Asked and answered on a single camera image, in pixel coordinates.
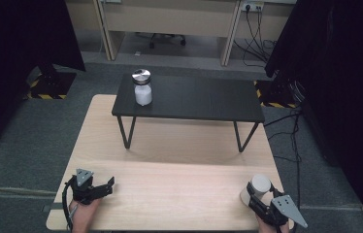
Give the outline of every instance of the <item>gray carpet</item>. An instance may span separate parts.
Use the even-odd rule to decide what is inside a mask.
[[[142,68],[135,65],[87,63],[87,72],[78,75],[65,100],[23,101],[0,139],[0,188],[23,188],[30,192],[0,191],[0,232],[50,232],[46,228],[52,203],[70,158],[84,116],[95,94],[116,94],[125,73]],[[259,79],[243,71],[145,66],[153,75],[210,76],[229,79]],[[37,72],[33,72],[30,81]],[[288,116],[289,109],[263,108],[266,122]],[[266,127],[267,136],[291,132],[290,117]],[[306,121],[299,118],[296,135],[300,163],[301,213],[308,229],[297,232],[363,232],[361,204],[340,168],[327,165]],[[295,159],[291,138],[280,134],[270,139],[274,156]],[[275,158],[285,191],[297,196],[296,163]]]

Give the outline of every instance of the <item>human hand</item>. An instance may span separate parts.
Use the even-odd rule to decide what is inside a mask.
[[[74,233],[86,233],[90,229],[90,225],[94,219],[94,214],[100,205],[102,198],[93,200],[89,205],[72,200],[69,205],[70,213],[77,206],[73,214],[73,231]]]
[[[277,233],[276,228],[272,225],[267,224],[256,214],[256,218],[259,224],[259,233]],[[282,233],[288,233],[290,231],[288,222],[280,227]]]

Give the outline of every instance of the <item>white bottle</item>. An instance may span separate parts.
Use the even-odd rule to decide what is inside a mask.
[[[142,106],[151,103],[150,72],[145,69],[139,69],[133,73],[132,77],[136,102]]]

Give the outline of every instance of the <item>desk leg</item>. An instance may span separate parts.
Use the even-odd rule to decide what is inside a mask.
[[[123,127],[123,122],[121,121],[121,116],[117,116],[117,120],[118,120],[118,125],[120,126],[121,137],[123,137],[124,147],[127,149],[130,149],[131,138],[133,137],[134,124],[136,123],[136,117],[133,116],[128,140],[126,138],[126,133],[124,132],[124,127]]]
[[[248,142],[250,141],[251,136],[253,136],[254,131],[256,131],[258,123],[255,123],[253,125],[253,128],[251,129],[250,134],[248,134],[248,137],[247,137],[245,143],[243,144],[243,146],[240,143],[240,135],[239,135],[239,130],[237,128],[237,122],[233,121],[233,124],[234,124],[234,130],[236,132],[236,139],[237,139],[237,145],[239,146],[239,152],[243,152],[243,151],[245,151],[245,148],[248,145]]]

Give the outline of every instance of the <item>black tabletop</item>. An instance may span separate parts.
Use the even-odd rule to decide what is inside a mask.
[[[123,75],[114,116],[264,122],[252,81],[151,76],[152,102],[136,103],[130,74]]]

